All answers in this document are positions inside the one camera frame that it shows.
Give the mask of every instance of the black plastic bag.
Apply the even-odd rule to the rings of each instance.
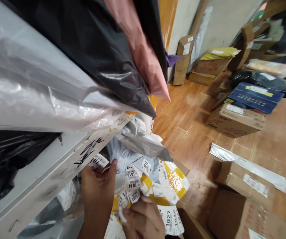
[[[2,0],[93,80],[155,117],[121,27],[103,0]]]
[[[286,98],[286,81],[274,76],[274,80],[269,80],[267,77],[261,74],[259,71],[250,71],[246,69],[239,69],[232,73],[231,86],[235,88],[241,82],[247,82],[253,85],[273,89],[284,93]]]
[[[0,199],[13,188],[16,172],[31,163],[59,135],[0,130]]]
[[[158,0],[134,0],[134,4],[142,29],[156,53],[165,80],[167,80],[168,65],[160,26]]]

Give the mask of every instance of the cardboard box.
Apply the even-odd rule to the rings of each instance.
[[[242,82],[231,93],[221,98],[212,110],[228,103],[258,113],[271,114],[283,96],[284,94],[279,91]]]
[[[183,233],[184,239],[214,239],[213,235],[203,228],[188,212],[184,209],[181,209],[178,212],[185,229],[185,232]]]
[[[177,55],[183,56],[175,64],[175,74],[173,85],[183,85],[186,78],[186,72],[189,65],[190,54],[193,49],[194,37],[188,35],[182,37],[178,42]]]
[[[231,138],[255,133],[264,128],[265,116],[230,104],[224,104],[205,123]]]
[[[232,57],[219,60],[199,60],[193,71],[208,75],[219,75],[226,70],[231,60]]]
[[[191,72],[189,74],[190,81],[206,86],[210,86],[214,82],[215,78],[216,78],[215,75],[207,75],[196,72]]]
[[[286,222],[255,201],[221,189],[210,212],[209,230],[217,239],[283,239]]]
[[[237,69],[242,68],[245,64],[250,50],[252,48],[254,33],[251,27],[251,24],[246,24],[241,28],[243,40],[239,40],[234,46],[238,50],[241,50],[228,64],[228,69],[231,71],[235,71]]]
[[[272,210],[275,186],[235,162],[222,162],[216,182]]]

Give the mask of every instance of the pink plastic bag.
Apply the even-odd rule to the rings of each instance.
[[[125,32],[134,63],[152,95],[170,100],[167,83],[154,49],[148,42],[133,0],[104,0]]]

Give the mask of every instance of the white shelf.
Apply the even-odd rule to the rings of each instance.
[[[63,133],[62,142],[57,138],[20,169],[14,178],[15,187],[0,200],[0,239],[15,239],[129,120],[124,114],[108,129]],[[75,164],[89,148],[92,154],[81,165]]]

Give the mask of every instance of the hand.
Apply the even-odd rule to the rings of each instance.
[[[123,225],[126,239],[165,238],[165,225],[157,205],[151,198],[141,196],[130,208],[123,209],[127,223]]]
[[[109,170],[102,174],[89,165],[81,171],[84,223],[78,239],[88,238],[89,233],[91,238],[104,238],[113,207],[116,166],[114,159]]]

